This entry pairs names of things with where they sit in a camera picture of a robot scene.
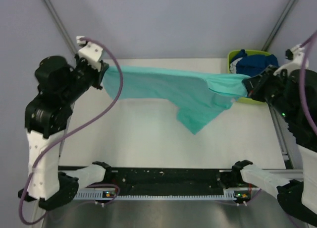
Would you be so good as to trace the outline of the teal t shirt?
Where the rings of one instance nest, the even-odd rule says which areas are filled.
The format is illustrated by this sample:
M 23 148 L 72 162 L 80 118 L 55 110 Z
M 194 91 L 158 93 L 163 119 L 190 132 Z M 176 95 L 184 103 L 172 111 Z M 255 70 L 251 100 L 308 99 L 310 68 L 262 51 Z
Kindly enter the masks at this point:
M 244 74 L 212 74 L 155 67 L 109 67 L 103 77 L 107 94 L 114 99 L 164 99 L 178 107 L 177 119 L 197 134 L 234 101 L 247 96 Z

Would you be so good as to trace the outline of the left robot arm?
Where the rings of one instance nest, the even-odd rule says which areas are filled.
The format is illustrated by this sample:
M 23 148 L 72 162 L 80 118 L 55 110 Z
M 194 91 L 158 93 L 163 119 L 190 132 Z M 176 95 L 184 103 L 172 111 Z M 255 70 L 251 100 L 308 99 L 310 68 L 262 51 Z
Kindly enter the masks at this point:
M 30 182 L 18 197 L 27 202 L 37 200 L 39 207 L 52 211 L 71 202 L 80 189 L 94 183 L 108 186 L 112 182 L 110 166 L 93 162 L 83 169 L 64 173 L 58 170 L 60 143 L 71 117 L 72 104 L 90 87 L 102 89 L 101 80 L 109 65 L 100 62 L 93 68 L 87 59 L 76 56 L 72 67 L 62 56 L 43 59 L 35 71 L 38 94 L 25 110 L 25 128 L 29 142 Z

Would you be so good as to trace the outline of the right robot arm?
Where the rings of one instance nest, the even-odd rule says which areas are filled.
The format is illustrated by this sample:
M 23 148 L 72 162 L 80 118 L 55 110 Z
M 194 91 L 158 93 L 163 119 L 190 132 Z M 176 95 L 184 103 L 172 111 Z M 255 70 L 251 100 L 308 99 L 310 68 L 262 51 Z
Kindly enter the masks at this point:
M 317 74 L 311 70 L 269 66 L 243 80 L 249 97 L 266 102 L 281 115 L 301 153 L 300 172 L 261 169 L 251 161 L 236 162 L 231 180 L 254 185 L 274 197 L 282 210 L 312 226 L 317 225 Z

